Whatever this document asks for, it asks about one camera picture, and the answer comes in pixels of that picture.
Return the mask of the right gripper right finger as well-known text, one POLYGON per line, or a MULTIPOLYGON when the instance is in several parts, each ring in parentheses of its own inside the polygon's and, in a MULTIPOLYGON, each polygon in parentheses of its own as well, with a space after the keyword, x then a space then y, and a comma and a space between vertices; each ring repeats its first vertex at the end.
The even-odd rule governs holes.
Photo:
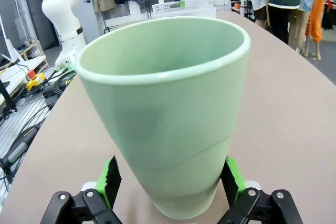
POLYGON ((302 223, 289 191, 277 189, 270 195, 256 186, 248 186, 234 158, 226 157, 220 179, 229 209, 219 223, 302 223))

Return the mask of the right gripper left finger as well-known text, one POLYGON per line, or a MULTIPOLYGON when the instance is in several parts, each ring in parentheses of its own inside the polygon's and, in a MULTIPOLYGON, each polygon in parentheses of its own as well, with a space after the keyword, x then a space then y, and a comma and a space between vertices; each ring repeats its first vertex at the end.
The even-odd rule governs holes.
POLYGON ((75 196, 66 191, 53 194, 43 215, 43 223, 121 223, 113 206, 122 178, 113 157, 95 183, 87 183, 75 196))

